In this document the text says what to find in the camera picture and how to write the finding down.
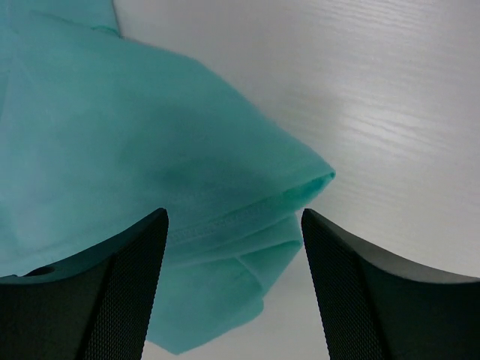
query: garment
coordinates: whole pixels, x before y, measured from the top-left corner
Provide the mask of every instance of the garment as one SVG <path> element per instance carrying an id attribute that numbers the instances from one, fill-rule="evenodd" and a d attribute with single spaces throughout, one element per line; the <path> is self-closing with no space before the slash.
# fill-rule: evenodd
<path id="1" fill-rule="evenodd" d="M 334 170 L 198 61 L 104 31 L 110 16 L 47 8 L 11 17 L 0 276 L 162 207 L 169 235 L 147 339 L 182 353 L 252 320 L 302 246 L 295 211 Z"/>

